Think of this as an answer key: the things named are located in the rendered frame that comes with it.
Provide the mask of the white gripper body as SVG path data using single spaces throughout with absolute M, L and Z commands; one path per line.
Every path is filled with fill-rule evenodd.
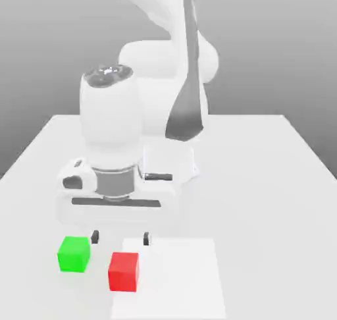
M 105 227 L 113 224 L 154 227 L 174 219 L 178 211 L 178 194 L 145 192 L 122 201 L 107 200 L 78 191 L 60 191 L 55 196 L 57 219 L 67 226 Z

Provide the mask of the small green cube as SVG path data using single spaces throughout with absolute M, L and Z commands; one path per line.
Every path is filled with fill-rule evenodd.
M 65 236 L 57 252 L 60 271 L 84 273 L 90 254 L 88 237 Z

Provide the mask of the small red cube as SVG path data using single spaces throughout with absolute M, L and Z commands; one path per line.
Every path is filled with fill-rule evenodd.
M 110 291 L 136 292 L 139 273 L 139 253 L 113 252 L 108 268 Z

